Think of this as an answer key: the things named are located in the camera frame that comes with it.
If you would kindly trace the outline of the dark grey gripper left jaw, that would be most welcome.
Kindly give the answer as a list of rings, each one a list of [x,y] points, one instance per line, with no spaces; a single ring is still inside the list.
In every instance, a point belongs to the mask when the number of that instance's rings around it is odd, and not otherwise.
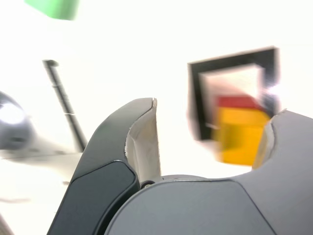
[[[108,116],[88,142],[50,235],[102,235],[119,208],[161,176],[157,100],[135,99]]]

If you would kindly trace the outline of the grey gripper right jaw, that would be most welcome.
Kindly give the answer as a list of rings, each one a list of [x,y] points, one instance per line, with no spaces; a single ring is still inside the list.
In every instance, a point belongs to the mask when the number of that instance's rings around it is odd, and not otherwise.
[[[313,120],[282,111],[265,133],[259,168],[224,179],[154,184],[119,209],[106,234],[312,234]]]

